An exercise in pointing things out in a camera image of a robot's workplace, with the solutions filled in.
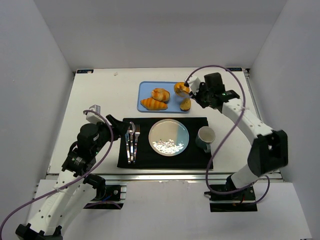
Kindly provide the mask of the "striped orange croissant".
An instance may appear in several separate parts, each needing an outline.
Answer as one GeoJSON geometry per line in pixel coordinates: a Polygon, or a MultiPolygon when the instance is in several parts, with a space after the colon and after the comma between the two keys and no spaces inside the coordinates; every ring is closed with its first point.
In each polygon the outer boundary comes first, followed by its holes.
{"type": "Polygon", "coordinates": [[[168,105],[162,101],[155,100],[152,97],[142,99],[140,101],[141,105],[149,111],[160,111],[166,110],[168,105]]]}

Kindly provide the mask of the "round golden bread roll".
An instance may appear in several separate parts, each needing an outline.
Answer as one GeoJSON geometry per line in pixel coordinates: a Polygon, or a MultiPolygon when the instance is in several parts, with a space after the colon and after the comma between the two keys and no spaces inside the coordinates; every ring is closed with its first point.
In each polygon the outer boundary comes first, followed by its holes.
{"type": "Polygon", "coordinates": [[[170,92],[164,88],[155,88],[151,91],[151,97],[159,102],[168,102],[170,96],[170,92]]]}

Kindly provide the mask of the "orange bagel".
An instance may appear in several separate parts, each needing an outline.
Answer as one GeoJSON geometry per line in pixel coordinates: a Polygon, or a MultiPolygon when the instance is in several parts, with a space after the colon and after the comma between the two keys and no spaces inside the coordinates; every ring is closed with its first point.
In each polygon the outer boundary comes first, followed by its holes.
{"type": "Polygon", "coordinates": [[[174,92],[180,97],[187,97],[190,92],[190,88],[185,86],[184,82],[177,82],[173,88],[174,92]]]}

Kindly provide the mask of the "steel serving tongs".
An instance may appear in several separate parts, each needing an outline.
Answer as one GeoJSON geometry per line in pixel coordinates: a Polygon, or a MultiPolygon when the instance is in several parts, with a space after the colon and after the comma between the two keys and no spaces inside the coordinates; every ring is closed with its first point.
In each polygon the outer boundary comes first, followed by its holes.
{"type": "Polygon", "coordinates": [[[178,89],[178,95],[183,97],[183,98],[189,98],[189,99],[193,98],[193,93],[187,91],[185,87],[182,87],[182,88],[180,87],[178,89]]]}

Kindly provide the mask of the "dark left corner label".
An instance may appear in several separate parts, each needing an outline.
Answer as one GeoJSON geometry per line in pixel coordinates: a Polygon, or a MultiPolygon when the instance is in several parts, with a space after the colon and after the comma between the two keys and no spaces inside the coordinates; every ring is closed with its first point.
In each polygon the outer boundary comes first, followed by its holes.
{"type": "Polygon", "coordinates": [[[93,72],[93,69],[78,69],[76,74],[92,74],[93,72]]]}

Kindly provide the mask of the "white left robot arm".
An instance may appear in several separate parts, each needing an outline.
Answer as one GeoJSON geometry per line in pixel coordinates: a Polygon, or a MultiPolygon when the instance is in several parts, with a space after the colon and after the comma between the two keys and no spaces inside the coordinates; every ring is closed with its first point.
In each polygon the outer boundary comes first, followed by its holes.
{"type": "Polygon", "coordinates": [[[86,115],[88,123],[70,146],[52,193],[27,224],[17,227],[20,240],[61,240],[84,207],[103,204],[112,196],[105,179],[90,170],[97,166],[96,156],[105,144],[123,137],[130,124],[111,115],[86,115]]]}

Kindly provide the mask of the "cream and blue plate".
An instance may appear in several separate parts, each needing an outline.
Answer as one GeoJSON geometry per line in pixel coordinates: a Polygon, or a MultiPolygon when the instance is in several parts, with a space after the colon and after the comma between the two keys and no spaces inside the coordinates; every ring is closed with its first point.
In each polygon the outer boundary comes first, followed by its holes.
{"type": "Polygon", "coordinates": [[[188,146],[190,140],[187,127],[174,119],[157,121],[148,134],[151,148],[158,154],[173,157],[181,154],[188,146]]]}

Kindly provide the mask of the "dark corner label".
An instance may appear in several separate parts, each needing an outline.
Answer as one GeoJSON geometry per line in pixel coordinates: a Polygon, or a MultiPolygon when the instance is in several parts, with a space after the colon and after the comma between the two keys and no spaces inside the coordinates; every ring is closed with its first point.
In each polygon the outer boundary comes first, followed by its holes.
{"type": "Polygon", "coordinates": [[[227,67],[226,69],[231,72],[242,72],[243,71],[243,69],[241,67],[227,67]]]}
{"type": "Polygon", "coordinates": [[[78,69],[76,74],[92,74],[93,72],[93,69],[78,69]]]}

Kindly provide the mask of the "steel spoon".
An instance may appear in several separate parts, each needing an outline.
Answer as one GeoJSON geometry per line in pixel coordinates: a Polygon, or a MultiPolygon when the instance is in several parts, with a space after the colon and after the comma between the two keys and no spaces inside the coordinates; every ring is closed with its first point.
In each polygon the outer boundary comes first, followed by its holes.
{"type": "Polygon", "coordinates": [[[128,128],[128,133],[129,133],[129,141],[130,141],[130,149],[129,149],[129,154],[130,154],[130,160],[129,163],[133,163],[133,157],[134,157],[134,133],[136,130],[135,124],[130,121],[130,126],[128,128]]]}

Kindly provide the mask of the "blue plastic tray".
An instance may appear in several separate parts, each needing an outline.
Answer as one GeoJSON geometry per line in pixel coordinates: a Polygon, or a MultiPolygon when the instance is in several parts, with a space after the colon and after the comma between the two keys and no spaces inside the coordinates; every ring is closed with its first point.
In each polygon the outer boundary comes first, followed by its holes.
{"type": "Polygon", "coordinates": [[[192,106],[190,92],[183,82],[143,81],[138,89],[137,110],[142,113],[188,112],[192,106]]]}

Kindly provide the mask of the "teal ceramic mug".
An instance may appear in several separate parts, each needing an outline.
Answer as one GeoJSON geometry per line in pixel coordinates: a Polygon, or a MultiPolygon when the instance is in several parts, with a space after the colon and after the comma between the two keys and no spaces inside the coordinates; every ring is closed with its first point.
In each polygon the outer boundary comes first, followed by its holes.
{"type": "Polygon", "coordinates": [[[198,148],[204,150],[205,153],[211,152],[211,144],[216,139],[216,134],[209,126],[201,127],[195,139],[195,144],[198,148]]]}

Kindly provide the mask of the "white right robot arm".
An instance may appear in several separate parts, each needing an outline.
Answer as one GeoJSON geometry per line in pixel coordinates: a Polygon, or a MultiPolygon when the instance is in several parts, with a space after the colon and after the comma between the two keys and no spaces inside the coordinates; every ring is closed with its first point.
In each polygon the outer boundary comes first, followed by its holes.
{"type": "Polygon", "coordinates": [[[202,108],[216,109],[229,118],[251,145],[246,165],[227,178],[223,195],[238,193],[261,176],[288,165],[288,135],[263,123],[246,108],[244,97],[226,90],[220,73],[207,74],[204,81],[191,76],[185,83],[192,99],[202,108]]]}

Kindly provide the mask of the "dark right corner label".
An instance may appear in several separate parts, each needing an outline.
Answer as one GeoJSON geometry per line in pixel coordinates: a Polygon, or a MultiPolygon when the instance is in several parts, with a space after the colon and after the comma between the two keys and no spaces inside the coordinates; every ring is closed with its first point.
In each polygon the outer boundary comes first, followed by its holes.
{"type": "Polygon", "coordinates": [[[243,71],[243,69],[241,67],[227,67],[226,69],[231,72],[242,72],[243,71]]]}

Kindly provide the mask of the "brown bread slice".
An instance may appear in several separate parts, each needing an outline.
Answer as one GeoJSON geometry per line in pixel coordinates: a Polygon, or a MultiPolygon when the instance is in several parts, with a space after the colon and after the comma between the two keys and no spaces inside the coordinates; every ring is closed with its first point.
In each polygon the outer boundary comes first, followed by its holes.
{"type": "Polygon", "coordinates": [[[180,103],[180,110],[183,112],[187,112],[191,109],[191,99],[190,98],[185,98],[181,103],[180,103]]]}

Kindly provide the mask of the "steel table knife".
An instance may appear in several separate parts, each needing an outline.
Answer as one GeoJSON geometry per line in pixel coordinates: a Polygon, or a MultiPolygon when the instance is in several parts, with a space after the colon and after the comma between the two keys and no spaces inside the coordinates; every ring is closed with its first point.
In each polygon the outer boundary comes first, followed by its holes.
{"type": "Polygon", "coordinates": [[[126,144],[126,154],[127,154],[127,162],[128,164],[131,163],[131,152],[130,152],[130,137],[129,133],[125,134],[125,144],[126,144]]]}

